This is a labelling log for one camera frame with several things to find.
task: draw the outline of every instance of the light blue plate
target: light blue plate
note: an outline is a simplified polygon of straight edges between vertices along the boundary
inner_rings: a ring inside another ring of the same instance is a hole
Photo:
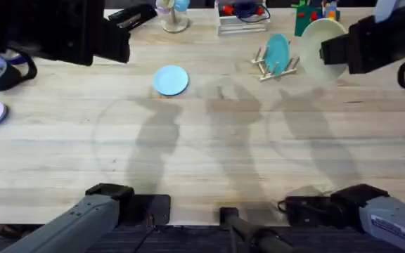
[[[290,46],[287,38],[282,34],[273,34],[266,46],[268,46],[268,51],[265,55],[265,64],[269,65],[270,71],[272,71],[274,64],[279,62],[274,74],[282,73],[290,60]]]
[[[153,79],[154,89],[165,96],[175,96],[188,86],[188,74],[179,66],[167,65],[161,67]]]
[[[190,0],[174,0],[174,9],[176,11],[187,11]]]

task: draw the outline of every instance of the cable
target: cable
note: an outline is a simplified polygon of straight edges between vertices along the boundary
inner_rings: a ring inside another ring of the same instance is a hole
[[[233,4],[232,7],[233,7],[233,14],[242,22],[257,23],[271,18],[271,14],[268,11],[268,8],[265,7],[263,4],[256,4],[255,2],[245,2]],[[245,18],[250,18],[254,14],[256,14],[258,8],[264,9],[268,16],[254,21],[245,20]]]
[[[149,232],[147,232],[147,233],[145,234],[145,236],[141,239],[141,241],[138,243],[138,245],[135,247],[135,249],[132,251],[132,253],[137,253],[138,250],[139,250],[139,249],[141,248],[141,246],[143,245],[143,243],[146,241],[146,239],[148,239],[148,237],[149,237],[150,235],[152,235],[155,230],[156,230],[155,228],[152,228]]]

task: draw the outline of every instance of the red object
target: red object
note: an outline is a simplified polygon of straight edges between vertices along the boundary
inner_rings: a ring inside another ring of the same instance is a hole
[[[227,14],[227,15],[232,15],[232,13],[233,13],[233,7],[232,6],[223,6],[223,12],[224,12],[224,14]]]
[[[316,11],[312,11],[312,14],[310,16],[310,20],[312,20],[312,21],[316,20]]]
[[[256,14],[257,14],[257,15],[262,15],[262,14],[264,14],[264,9],[263,9],[263,8],[257,8]]]

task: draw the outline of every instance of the label sticker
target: label sticker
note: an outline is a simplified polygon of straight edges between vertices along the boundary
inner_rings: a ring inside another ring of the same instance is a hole
[[[388,231],[398,237],[405,239],[405,227],[400,226],[394,222],[388,221],[384,218],[376,216],[374,214],[371,215],[371,223],[378,228],[381,228],[385,231]]]

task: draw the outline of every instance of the light wood tabletop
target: light wood tabletop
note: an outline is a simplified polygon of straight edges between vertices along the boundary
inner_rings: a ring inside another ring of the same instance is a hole
[[[342,9],[348,27],[372,13]],[[46,223],[97,183],[172,197],[172,224],[216,224],[236,206],[285,223],[276,202],[368,183],[405,202],[405,91],[395,63],[337,81],[297,74],[259,82],[250,59],[271,34],[294,38],[295,10],[268,32],[218,37],[212,9],[180,34],[156,18],[131,33],[128,64],[37,59],[36,79],[0,93],[0,223]],[[190,84],[159,96],[153,74],[182,66]]]

